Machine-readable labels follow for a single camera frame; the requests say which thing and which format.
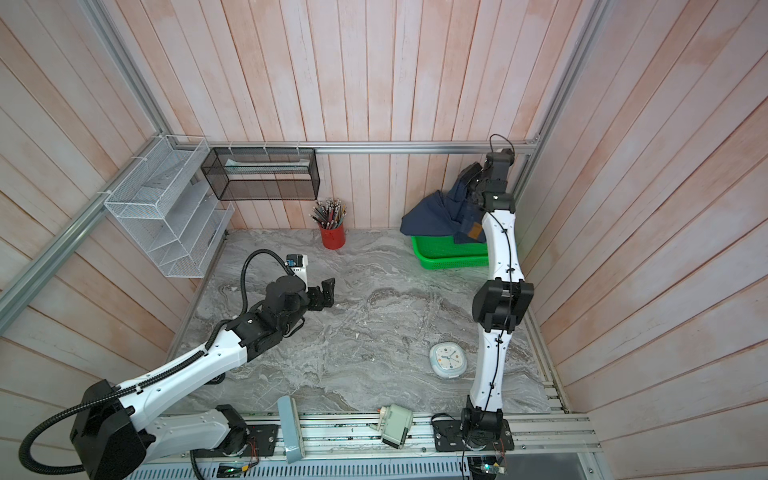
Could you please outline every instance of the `red pencil cup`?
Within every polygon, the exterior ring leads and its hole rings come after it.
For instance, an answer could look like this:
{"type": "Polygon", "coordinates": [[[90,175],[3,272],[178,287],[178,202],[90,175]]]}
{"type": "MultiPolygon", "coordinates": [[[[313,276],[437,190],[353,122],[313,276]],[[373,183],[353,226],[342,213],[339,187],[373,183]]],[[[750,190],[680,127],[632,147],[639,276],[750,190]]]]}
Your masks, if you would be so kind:
{"type": "Polygon", "coordinates": [[[346,238],[344,237],[344,225],[341,224],[333,230],[320,229],[320,236],[323,238],[323,246],[328,250],[338,250],[344,246],[346,238]]]}

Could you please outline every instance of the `white clock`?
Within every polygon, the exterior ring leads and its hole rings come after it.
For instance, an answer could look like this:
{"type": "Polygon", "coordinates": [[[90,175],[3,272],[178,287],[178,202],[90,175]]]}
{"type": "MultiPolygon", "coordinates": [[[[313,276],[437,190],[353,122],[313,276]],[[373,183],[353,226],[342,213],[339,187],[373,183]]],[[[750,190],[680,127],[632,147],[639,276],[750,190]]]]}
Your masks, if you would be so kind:
{"type": "Polygon", "coordinates": [[[429,363],[437,376],[454,379],[467,370],[464,350],[453,342],[438,343],[429,350],[429,363]]]}

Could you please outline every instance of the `gray marble surface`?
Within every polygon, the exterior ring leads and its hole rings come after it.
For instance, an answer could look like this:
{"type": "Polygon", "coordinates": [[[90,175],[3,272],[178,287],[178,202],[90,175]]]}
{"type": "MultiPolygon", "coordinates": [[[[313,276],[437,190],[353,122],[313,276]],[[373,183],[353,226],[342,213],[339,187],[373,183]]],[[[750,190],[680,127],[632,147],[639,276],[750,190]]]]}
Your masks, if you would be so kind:
{"type": "MultiPolygon", "coordinates": [[[[291,395],[300,412],[374,412],[391,403],[415,412],[458,413],[475,374],[477,326],[472,297],[487,268],[425,270],[410,237],[397,230],[352,230],[339,250],[323,248],[317,230],[237,230],[225,240],[179,353],[199,345],[215,322],[241,308],[239,275],[248,253],[269,248],[281,257],[309,258],[310,286],[336,278],[336,305],[308,312],[296,335],[254,361],[227,373],[219,385],[203,386],[169,412],[185,413],[230,403],[241,412],[275,412],[277,399],[291,395]],[[429,349],[456,342],[468,368],[440,379],[429,365],[429,349]]],[[[268,256],[248,270],[250,304],[283,272],[268,256]]],[[[548,412],[535,358],[523,325],[512,337],[502,384],[504,411],[548,412]]]]}

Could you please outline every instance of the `navy blue cloth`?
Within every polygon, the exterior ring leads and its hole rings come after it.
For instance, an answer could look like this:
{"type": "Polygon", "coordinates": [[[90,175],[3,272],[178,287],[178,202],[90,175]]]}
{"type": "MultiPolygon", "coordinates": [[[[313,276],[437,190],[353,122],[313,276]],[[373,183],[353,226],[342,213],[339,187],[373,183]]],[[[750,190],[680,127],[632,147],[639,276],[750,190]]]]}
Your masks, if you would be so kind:
{"type": "Polygon", "coordinates": [[[478,230],[483,212],[467,198],[469,182],[481,169],[479,164],[470,165],[447,193],[437,190],[426,196],[402,218],[400,232],[424,237],[452,235],[454,243],[485,243],[485,234],[478,230]],[[468,235],[478,231],[477,240],[468,235]]]}

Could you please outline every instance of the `green plastic basket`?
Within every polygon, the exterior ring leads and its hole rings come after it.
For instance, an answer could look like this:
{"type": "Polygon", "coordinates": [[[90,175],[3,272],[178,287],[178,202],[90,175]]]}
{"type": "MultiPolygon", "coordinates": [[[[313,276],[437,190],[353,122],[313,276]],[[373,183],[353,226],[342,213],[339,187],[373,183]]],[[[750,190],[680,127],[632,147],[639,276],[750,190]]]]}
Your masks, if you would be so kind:
{"type": "Polygon", "coordinates": [[[488,245],[485,243],[453,243],[453,237],[411,237],[413,253],[428,270],[488,266],[488,245]]]}

